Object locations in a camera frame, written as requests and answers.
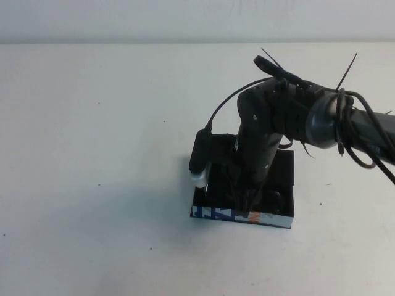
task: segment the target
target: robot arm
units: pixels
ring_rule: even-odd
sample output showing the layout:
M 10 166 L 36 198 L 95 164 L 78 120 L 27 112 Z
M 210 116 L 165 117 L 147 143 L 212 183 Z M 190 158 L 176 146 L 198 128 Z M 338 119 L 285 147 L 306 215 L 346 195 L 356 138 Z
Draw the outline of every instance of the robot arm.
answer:
M 211 164 L 219 164 L 217 168 L 228 182 L 224 188 L 230 188 L 226 196 L 236 200 L 236 209 L 251 210 L 256 197 L 262 195 L 283 136 L 323 149 L 337 144 L 340 154 L 346 150 L 364 168 L 379 166 L 395 184 L 394 175 L 382 162 L 395 165 L 395 116 L 374 113 L 356 92 L 302 80 L 261 56 L 254 62 L 273 77 L 239 90 L 244 90 L 238 96 L 241 124 L 234 138 L 211 133 L 213 117 L 231 96 L 197 133 L 189 163 L 196 187 L 205 187 Z M 353 108 L 354 98 L 366 111 Z M 372 164 L 363 163 L 352 148 L 368 154 Z

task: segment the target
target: white table surface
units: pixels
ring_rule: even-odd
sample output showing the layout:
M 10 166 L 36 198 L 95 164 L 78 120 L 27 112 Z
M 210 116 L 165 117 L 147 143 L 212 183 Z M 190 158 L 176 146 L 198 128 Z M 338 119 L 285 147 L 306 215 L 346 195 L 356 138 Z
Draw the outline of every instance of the white table surface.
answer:
M 292 230 L 189 217 L 196 132 L 260 47 L 0 46 L 0 295 L 394 295 L 395 188 L 336 148 L 295 143 Z M 395 43 L 265 48 L 329 87 L 358 52 L 344 87 L 395 109 Z

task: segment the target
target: white wall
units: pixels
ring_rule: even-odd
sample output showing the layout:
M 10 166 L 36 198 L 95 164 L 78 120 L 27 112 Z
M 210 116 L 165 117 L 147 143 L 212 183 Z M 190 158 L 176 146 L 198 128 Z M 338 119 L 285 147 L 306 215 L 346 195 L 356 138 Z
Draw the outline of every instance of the white wall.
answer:
M 1 0 L 0 43 L 394 40 L 392 0 Z

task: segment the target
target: black cable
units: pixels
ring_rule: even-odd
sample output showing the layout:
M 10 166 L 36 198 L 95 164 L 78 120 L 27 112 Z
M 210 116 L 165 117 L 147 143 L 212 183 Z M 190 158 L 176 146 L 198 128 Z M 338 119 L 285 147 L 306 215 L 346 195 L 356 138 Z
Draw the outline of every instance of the black cable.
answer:
M 395 184 L 395 176 L 391 173 L 391 171 L 384 165 L 384 163 L 377 157 L 376 153 L 371 150 L 371 148 L 366 145 L 366 143 L 361 139 L 355 130 L 354 126 L 351 122 L 351 106 L 352 106 L 352 98 L 348 98 L 348 108 L 346 109 L 345 121 L 347 125 L 350 127 L 349 131 L 351 132 L 352 138 L 356 141 L 356 143 L 365 151 L 365 153 L 372 159 L 373 163 L 375 163 L 379 169 Z
M 348 154 L 353 159 L 353 161 L 355 161 L 356 163 L 358 163 L 360 166 L 364 168 L 374 168 L 377 165 L 379 169 L 395 184 L 395 176 L 377 157 L 376 153 L 374 153 L 374 151 L 372 151 L 371 148 L 369 148 L 369 146 L 365 143 L 365 141 L 358 135 L 356 129 L 354 128 L 354 125 L 351 122 L 351 110 L 353 108 L 353 103 L 354 103 L 354 99 L 352 97 L 356 97 L 365 108 L 369 119 L 372 121 L 374 127 L 376 128 L 376 130 L 384 140 L 385 144 L 387 145 L 390 157 L 392 157 L 392 159 L 395 160 L 394 143 L 386 134 L 383 127 L 380 125 L 380 122 L 378 121 L 376 115 L 374 114 L 372 108 L 370 108 L 367 101 L 364 99 L 364 97 L 362 97 L 360 94 L 356 92 L 344 91 L 344 89 L 340 89 L 339 91 L 337 91 L 335 89 L 330 89 L 330 88 L 325 88 L 325 90 L 331 93 L 338 94 L 337 106 L 336 106 L 336 127 L 338 130 L 338 136 L 340 138 L 338 139 L 338 141 L 341 142 L 341 144 L 347 150 Z M 343 116 L 343 112 L 342 112 L 343 102 L 346 103 L 346 107 L 344 110 L 345 116 Z M 358 156 L 356 156 L 356 154 L 351 148 L 351 141 L 357 143 L 358 146 L 371 158 L 372 164 L 370 165 L 366 164 L 363 161 L 361 161 L 361 159 L 358 158 Z
M 212 121 L 214 120 L 214 117 L 216 116 L 216 114 L 218 113 L 218 111 L 235 95 L 237 95 L 237 93 L 240 93 L 241 91 L 244 91 L 245 89 L 254 86 L 255 84 L 267 81 L 269 79 L 271 79 L 272 77 L 267 77 L 267 78 L 263 78 L 254 82 L 251 82 L 247 85 L 244 85 L 242 88 L 238 89 L 237 91 L 235 91 L 233 94 L 231 94 L 230 96 L 228 96 L 225 100 L 223 100 L 223 102 L 215 109 L 214 113 L 211 115 L 210 120 L 208 122 L 208 126 L 212 125 Z

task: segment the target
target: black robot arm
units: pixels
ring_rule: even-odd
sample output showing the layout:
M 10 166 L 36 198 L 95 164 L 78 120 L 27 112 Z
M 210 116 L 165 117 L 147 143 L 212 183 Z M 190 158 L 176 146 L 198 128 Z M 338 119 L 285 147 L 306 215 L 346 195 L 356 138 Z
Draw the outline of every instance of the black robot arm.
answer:
M 235 200 L 235 209 L 251 210 L 256 197 L 262 196 L 283 136 L 323 149 L 338 145 L 340 154 L 346 151 L 364 168 L 377 165 L 395 184 L 394 175 L 382 162 L 395 165 L 395 116 L 373 112 L 356 92 L 305 81 L 261 56 L 254 62 L 273 77 L 234 92 L 197 133 L 189 163 L 196 187 L 206 187 L 211 164 L 216 164 L 216 175 L 223 176 L 225 195 Z M 238 96 L 241 118 L 238 134 L 213 135 L 215 114 L 240 91 L 243 92 Z M 354 98 L 365 111 L 353 106 Z M 352 148 L 368 154 L 372 163 L 362 162 Z

